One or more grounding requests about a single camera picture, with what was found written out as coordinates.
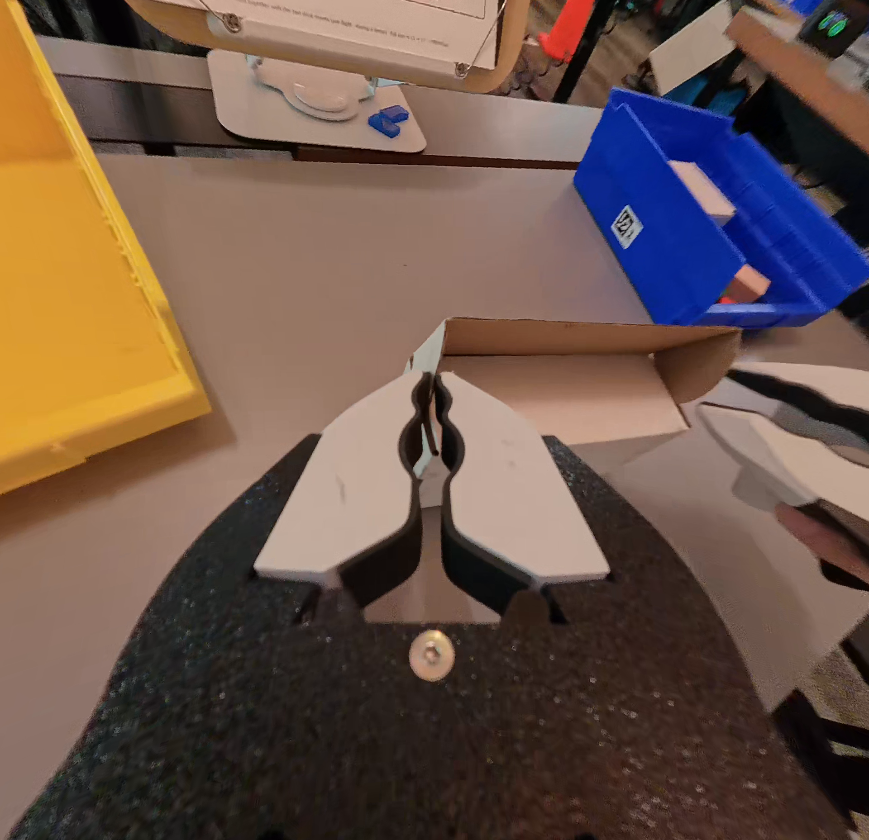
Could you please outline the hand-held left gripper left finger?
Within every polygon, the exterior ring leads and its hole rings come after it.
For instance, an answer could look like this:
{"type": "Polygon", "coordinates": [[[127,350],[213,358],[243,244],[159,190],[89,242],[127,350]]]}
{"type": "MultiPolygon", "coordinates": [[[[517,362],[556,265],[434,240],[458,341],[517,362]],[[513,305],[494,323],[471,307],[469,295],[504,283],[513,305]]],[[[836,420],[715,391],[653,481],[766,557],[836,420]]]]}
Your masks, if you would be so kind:
{"type": "Polygon", "coordinates": [[[342,589],[365,608],[421,557],[423,425],[433,376],[409,372],[322,432],[254,563],[258,577],[342,589]]]}

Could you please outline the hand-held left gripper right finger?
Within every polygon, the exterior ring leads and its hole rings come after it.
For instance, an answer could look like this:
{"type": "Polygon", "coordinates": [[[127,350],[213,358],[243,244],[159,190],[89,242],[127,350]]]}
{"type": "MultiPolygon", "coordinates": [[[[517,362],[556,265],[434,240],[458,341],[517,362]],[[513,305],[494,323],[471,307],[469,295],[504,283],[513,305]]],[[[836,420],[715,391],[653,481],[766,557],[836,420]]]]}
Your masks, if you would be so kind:
{"type": "Polygon", "coordinates": [[[503,617],[521,594],[604,580],[611,567],[567,482],[532,424],[453,372],[434,381],[448,470],[440,552],[453,585],[503,617]]]}

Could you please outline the white cardboard mailer box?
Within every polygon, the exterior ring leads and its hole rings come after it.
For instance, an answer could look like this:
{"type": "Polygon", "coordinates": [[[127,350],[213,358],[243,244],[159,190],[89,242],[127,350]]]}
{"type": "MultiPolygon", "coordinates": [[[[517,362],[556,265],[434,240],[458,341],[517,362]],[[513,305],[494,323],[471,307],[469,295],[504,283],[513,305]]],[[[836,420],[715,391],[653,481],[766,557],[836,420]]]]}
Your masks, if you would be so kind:
{"type": "Polygon", "coordinates": [[[454,372],[605,477],[689,431],[685,407],[719,384],[741,339],[735,327],[452,317],[405,370],[454,372]]]}

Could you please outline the blue plastic bin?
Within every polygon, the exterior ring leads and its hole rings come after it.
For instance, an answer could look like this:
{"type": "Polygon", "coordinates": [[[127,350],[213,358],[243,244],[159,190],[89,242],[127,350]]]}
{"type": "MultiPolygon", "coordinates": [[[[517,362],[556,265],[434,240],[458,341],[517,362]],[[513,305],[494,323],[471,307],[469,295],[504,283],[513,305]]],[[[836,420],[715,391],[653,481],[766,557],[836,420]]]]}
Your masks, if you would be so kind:
{"type": "Polygon", "coordinates": [[[867,258],[733,119],[633,90],[610,91],[573,186],[658,325],[802,327],[867,282],[867,258]],[[668,161],[694,161],[734,204],[720,228],[668,161]],[[644,229],[627,250],[610,229],[629,204],[644,229]],[[744,264],[771,286],[717,305],[744,264]]]}

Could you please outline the closed white mailer box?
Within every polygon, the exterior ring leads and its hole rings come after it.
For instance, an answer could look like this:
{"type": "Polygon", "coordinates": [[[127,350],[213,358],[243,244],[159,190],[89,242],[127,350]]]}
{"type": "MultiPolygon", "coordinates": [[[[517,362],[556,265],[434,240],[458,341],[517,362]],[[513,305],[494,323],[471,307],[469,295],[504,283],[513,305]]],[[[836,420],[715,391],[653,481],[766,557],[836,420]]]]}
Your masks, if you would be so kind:
{"type": "Polygon", "coordinates": [[[736,213],[734,204],[696,162],[670,160],[668,164],[693,199],[717,226],[722,228],[733,219],[736,213]]]}

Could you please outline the person's right hand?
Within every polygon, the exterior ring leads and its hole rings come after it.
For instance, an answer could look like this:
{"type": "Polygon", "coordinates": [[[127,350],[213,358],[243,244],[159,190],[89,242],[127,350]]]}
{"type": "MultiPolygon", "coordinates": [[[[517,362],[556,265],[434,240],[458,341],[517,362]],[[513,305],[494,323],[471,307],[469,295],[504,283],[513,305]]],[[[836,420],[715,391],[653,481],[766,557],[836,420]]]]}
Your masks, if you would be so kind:
{"type": "Polygon", "coordinates": [[[797,508],[777,504],[775,518],[819,562],[821,574],[835,585],[866,592],[867,557],[850,538],[797,508]]]}

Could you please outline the pink cube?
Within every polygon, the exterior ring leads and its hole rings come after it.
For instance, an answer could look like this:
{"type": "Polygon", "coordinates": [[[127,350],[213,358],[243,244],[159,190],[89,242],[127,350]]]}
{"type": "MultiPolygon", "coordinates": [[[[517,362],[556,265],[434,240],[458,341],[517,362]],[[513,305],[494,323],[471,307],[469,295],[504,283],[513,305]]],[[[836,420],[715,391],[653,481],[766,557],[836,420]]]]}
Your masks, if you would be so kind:
{"type": "Polygon", "coordinates": [[[739,304],[756,303],[766,295],[771,286],[771,281],[760,271],[755,270],[749,264],[744,264],[736,272],[733,280],[722,293],[739,301],[739,304]]]}

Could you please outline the square code label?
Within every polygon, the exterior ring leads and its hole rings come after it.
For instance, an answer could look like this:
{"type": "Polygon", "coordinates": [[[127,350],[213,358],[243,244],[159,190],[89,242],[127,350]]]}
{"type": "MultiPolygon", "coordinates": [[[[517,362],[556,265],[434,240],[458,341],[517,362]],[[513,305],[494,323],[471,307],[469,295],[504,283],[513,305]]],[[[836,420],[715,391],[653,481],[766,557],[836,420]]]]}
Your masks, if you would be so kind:
{"type": "Polygon", "coordinates": [[[610,229],[620,248],[627,250],[640,235],[644,225],[633,208],[626,204],[615,216],[610,229]]]}

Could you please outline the wooden desk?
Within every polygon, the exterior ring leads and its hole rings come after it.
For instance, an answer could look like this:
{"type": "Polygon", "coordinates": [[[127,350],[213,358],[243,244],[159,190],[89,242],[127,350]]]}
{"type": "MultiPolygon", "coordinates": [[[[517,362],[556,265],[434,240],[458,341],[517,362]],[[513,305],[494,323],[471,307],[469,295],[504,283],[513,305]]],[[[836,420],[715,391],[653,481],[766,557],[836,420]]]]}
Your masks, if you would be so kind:
{"type": "Polygon", "coordinates": [[[734,46],[843,138],[868,152],[868,96],[828,72],[831,58],[798,39],[804,18],[781,0],[745,0],[726,28],[734,46]]]}

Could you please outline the white panel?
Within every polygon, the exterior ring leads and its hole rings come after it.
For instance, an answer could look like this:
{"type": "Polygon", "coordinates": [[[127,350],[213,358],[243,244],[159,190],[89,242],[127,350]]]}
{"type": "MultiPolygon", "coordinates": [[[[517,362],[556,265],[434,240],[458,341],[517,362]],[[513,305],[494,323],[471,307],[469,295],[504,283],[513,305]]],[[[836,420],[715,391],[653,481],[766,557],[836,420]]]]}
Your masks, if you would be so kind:
{"type": "Polygon", "coordinates": [[[650,52],[647,59],[658,96],[667,96],[734,50],[726,34],[732,19],[730,1],[720,0],[650,52]]]}

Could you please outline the small blue plastic clip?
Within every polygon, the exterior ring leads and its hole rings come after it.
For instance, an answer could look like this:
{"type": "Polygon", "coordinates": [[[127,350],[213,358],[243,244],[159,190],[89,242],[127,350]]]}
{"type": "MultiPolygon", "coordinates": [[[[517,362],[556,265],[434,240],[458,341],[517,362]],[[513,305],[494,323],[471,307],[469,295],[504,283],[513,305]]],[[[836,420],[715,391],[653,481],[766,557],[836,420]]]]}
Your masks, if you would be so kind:
{"type": "Polygon", "coordinates": [[[399,104],[385,107],[371,114],[367,119],[369,127],[389,139],[397,138],[401,126],[410,118],[410,112],[399,104]]]}

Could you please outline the white stand base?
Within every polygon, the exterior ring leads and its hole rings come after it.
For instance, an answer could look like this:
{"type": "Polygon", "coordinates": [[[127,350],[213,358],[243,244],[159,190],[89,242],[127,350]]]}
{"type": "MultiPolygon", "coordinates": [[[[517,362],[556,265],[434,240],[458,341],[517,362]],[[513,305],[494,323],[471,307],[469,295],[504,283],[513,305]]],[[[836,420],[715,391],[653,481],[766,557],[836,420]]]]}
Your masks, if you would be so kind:
{"type": "Polygon", "coordinates": [[[420,153],[427,140],[401,86],[375,78],[212,50],[206,57],[218,122],[240,138],[341,150],[420,153]],[[389,139],[368,126],[376,111],[410,112],[389,139]]]}

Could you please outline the orange traffic cone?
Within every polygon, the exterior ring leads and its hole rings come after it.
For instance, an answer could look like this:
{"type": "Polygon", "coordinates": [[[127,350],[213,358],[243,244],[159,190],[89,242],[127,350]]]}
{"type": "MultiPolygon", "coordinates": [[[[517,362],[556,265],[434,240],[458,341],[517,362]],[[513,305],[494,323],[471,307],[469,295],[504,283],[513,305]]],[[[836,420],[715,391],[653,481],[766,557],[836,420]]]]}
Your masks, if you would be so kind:
{"type": "Polygon", "coordinates": [[[567,0],[551,30],[540,32],[537,41],[555,63],[566,63],[576,53],[596,0],[567,0]]]}

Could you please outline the wooden sheet holder board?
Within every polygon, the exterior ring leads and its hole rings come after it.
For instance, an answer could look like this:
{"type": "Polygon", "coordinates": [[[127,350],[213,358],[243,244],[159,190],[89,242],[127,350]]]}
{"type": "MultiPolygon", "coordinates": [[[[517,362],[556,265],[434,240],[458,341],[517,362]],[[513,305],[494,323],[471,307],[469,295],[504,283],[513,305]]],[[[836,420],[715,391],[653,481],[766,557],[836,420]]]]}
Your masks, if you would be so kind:
{"type": "Polygon", "coordinates": [[[215,14],[207,9],[178,7],[151,0],[125,0],[149,24],[184,43],[209,50],[239,52],[288,63],[306,64],[332,71],[374,76],[411,85],[469,93],[488,93],[500,86],[513,70],[526,35],[530,0],[503,0],[497,25],[494,68],[454,64],[446,68],[420,60],[389,61],[383,52],[343,53],[314,45],[274,41],[256,34],[242,35],[237,19],[227,17],[228,32],[216,28],[215,14]]]}

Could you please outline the printed instruction sheet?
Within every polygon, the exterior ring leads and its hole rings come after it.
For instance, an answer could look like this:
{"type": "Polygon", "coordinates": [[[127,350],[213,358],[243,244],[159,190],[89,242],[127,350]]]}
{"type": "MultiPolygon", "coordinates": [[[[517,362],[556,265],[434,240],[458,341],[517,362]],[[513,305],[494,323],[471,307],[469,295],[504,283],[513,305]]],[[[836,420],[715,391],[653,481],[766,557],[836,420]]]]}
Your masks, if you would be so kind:
{"type": "Polygon", "coordinates": [[[494,68],[503,0],[151,0],[207,9],[215,25],[274,41],[337,52],[383,52],[389,61],[420,60],[494,68]]]}

